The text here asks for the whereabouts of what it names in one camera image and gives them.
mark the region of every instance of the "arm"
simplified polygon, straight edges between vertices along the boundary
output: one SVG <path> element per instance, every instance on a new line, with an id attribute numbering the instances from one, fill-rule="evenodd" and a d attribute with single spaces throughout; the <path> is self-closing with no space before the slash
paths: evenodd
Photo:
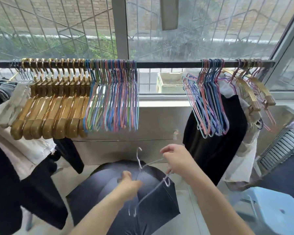
<path id="1" fill-rule="evenodd" d="M 131 173 L 124 171 L 120 184 L 90 210 L 70 235 L 106 235 L 124 202 L 136 196 L 141 186 L 141 181 L 132 181 Z"/>
<path id="2" fill-rule="evenodd" d="M 160 152 L 168 160 L 167 173 L 173 170 L 191 186 L 211 235 L 254 234 L 183 145 L 169 144 Z"/>

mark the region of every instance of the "person's left hand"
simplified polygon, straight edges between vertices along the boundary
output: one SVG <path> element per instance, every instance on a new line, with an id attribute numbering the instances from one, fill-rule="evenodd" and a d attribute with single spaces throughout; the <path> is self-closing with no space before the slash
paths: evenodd
<path id="1" fill-rule="evenodd" d="M 132 180 L 132 174 L 129 171 L 123 171 L 122 181 L 112 191 L 112 193 L 122 202 L 125 202 L 133 199 L 142 185 L 143 183 L 140 180 Z"/>

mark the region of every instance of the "black umbrella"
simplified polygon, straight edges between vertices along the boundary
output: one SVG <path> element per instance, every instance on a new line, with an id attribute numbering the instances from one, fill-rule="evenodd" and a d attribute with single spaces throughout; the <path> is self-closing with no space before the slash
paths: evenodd
<path id="1" fill-rule="evenodd" d="M 180 214 L 175 186 L 171 180 L 169 187 L 162 183 L 137 207 L 139 201 L 156 188 L 165 174 L 148 165 L 139 171 L 137 162 L 121 160 L 99 166 L 66 197 L 74 225 L 118 185 L 118 178 L 123 171 L 131 172 L 132 179 L 137 178 L 144 185 L 133 200 L 125 202 L 107 234 L 149 235 Z"/>

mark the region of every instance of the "clothing rack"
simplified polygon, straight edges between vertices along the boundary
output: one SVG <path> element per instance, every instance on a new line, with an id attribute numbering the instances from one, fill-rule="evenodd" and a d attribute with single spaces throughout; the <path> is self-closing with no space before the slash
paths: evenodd
<path id="1" fill-rule="evenodd" d="M 49 68 L 48 61 L 45 61 L 44 63 L 42 61 L 39 61 L 38 63 L 39 68 Z M 51 61 L 51 67 L 56 68 L 55 61 Z M 265 69 L 269 69 L 275 65 L 275 61 L 273 60 L 264 60 L 262 61 L 262 66 Z M 21 61 L 20 60 L 0 60 L 0 68 L 14 68 L 14 66 L 21 67 Z M 203 62 L 199 61 L 172 61 L 172 62 L 143 62 L 143 61 L 137 61 L 136 64 L 137 68 L 201 68 L 203 66 Z M 29 61 L 24 61 L 24 67 L 29 68 Z M 36 68 L 36 62 L 31 62 L 31 67 Z M 64 61 L 63 65 L 61 61 L 58 61 L 58 68 L 64 67 L 64 68 L 73 68 L 72 65 L 72 59 L 69 62 L 69 66 L 67 66 L 67 62 Z M 82 67 L 82 62 L 78 63 L 78 61 L 75 61 L 74 67 Z M 239 62 L 236 60 L 226 60 L 224 63 L 225 68 L 237 68 L 239 67 Z"/>

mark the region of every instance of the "hand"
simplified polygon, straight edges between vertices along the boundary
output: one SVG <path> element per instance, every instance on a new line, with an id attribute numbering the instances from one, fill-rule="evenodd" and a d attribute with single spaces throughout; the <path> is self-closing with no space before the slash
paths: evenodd
<path id="1" fill-rule="evenodd" d="M 182 177 L 187 176 L 192 169 L 198 170 L 196 162 L 183 145 L 169 144 L 160 150 L 160 153 L 168 160 L 169 169 L 167 174 L 172 170 Z"/>
<path id="2" fill-rule="evenodd" d="M 122 180 L 112 191 L 112 194 L 124 203 L 133 199 L 142 185 L 143 183 L 140 180 L 132 180 L 132 174 L 129 171 L 123 171 Z"/>

